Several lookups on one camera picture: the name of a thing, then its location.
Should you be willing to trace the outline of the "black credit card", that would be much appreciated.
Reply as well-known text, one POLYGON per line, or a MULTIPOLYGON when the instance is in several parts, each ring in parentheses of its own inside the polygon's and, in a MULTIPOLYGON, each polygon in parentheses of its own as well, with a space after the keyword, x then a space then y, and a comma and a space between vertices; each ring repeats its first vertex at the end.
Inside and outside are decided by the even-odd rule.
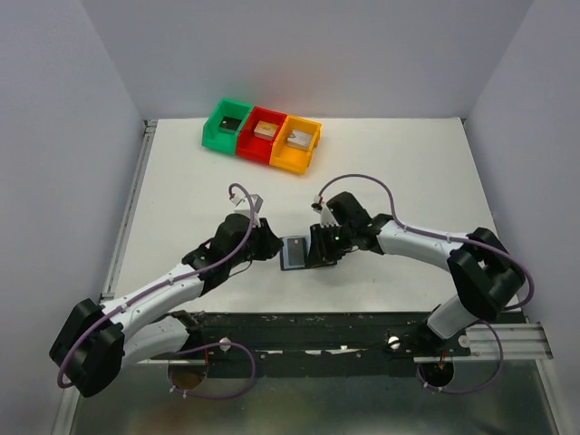
POLYGON ((289 237, 285 243, 285 264, 289 268, 304 268, 307 255, 305 237, 289 237))

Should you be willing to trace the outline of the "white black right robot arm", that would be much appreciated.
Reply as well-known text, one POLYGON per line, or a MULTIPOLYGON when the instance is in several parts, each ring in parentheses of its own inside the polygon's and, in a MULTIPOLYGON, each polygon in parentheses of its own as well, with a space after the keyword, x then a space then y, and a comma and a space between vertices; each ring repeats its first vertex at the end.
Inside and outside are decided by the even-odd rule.
POLYGON ((522 268, 490 230, 443 235, 399 225, 394 216, 371 217, 350 192, 312 205, 320 221, 310 227, 308 268, 336 264, 354 249, 404 256, 450 274, 456 294, 436 306, 405 339, 413 351, 434 353, 450 338, 478 322, 491 322, 526 282, 522 268))

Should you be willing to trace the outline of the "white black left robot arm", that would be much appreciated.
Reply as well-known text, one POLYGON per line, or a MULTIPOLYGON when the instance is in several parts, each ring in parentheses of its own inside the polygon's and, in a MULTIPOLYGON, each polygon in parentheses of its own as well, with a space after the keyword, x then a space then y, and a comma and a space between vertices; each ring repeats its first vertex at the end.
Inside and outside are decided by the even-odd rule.
POLYGON ((84 397, 101 392, 121 371, 125 348, 138 332, 224 284, 236 266, 270 260, 281 247, 265 218, 254 222, 232 213, 213 237, 152 283, 103 304, 90 298, 77 303, 49 350, 58 366, 58 387, 74 387, 84 397))

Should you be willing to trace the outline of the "navy blue card holder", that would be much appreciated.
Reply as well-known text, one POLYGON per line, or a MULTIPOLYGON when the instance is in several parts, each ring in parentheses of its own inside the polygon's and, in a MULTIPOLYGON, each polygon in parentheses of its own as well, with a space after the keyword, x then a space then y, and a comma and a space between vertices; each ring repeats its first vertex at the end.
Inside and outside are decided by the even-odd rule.
POLYGON ((281 238, 280 269, 295 271, 336 266, 338 262, 323 257, 324 243, 316 237, 290 236, 281 238))

